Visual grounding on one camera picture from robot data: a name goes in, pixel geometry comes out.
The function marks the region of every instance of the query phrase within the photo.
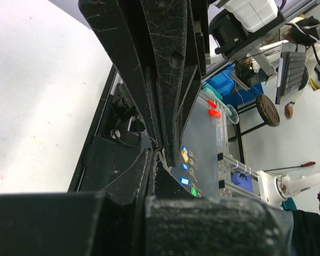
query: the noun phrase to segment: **person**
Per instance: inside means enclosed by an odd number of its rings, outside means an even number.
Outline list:
[[[320,215],[312,212],[269,210],[281,227],[289,255],[320,255]]]
[[[294,23],[301,27],[306,33],[319,39],[316,26],[320,24],[320,21],[315,18],[301,18],[297,17],[293,19],[290,23]],[[317,60],[315,58],[312,45],[314,45],[317,52],[317,56],[320,59],[320,43],[316,42],[314,39],[308,35],[303,34],[297,27],[291,25],[284,25],[277,33],[272,34],[268,39],[266,39],[262,45],[276,43],[282,40],[288,40],[292,43],[302,44],[306,46],[306,68],[308,76],[310,76],[317,65]],[[284,107],[284,115],[287,119],[291,119],[294,114],[293,107],[296,103],[298,97],[302,94],[304,88],[298,91],[292,99]]]

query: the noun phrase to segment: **screwdriver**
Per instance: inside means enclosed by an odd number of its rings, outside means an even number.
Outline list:
[[[315,164],[316,164],[315,162],[308,162],[306,164],[301,164],[301,165],[298,165],[298,166],[265,170],[264,172],[271,172],[271,171],[279,171],[279,170],[286,170],[286,169],[293,169],[293,168],[308,167],[308,166],[312,166],[312,165],[315,165]]]

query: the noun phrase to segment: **stool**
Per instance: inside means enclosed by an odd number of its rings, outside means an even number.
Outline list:
[[[242,113],[247,112],[250,109],[257,108],[258,113],[263,119],[263,123],[256,125],[255,127],[244,131],[244,132],[236,132],[236,135],[229,139],[229,141],[235,141],[239,139],[243,135],[246,135],[252,131],[257,130],[265,125],[269,125],[271,127],[279,126],[279,115],[277,109],[273,102],[264,94],[259,95],[256,100],[250,104],[247,104],[241,108],[238,108],[237,113],[240,115]]]

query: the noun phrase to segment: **yellow key tag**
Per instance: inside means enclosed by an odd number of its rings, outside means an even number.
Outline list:
[[[182,151],[181,151],[181,156],[182,156],[182,159],[184,160],[184,162],[185,162],[185,163],[188,163],[188,161],[190,160],[190,158],[188,157],[186,150],[182,150]]]

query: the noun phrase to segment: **red handle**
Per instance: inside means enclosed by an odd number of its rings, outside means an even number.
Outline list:
[[[306,164],[301,164],[301,167],[307,167],[307,166],[311,166],[311,165],[315,165],[315,162],[308,162]]]

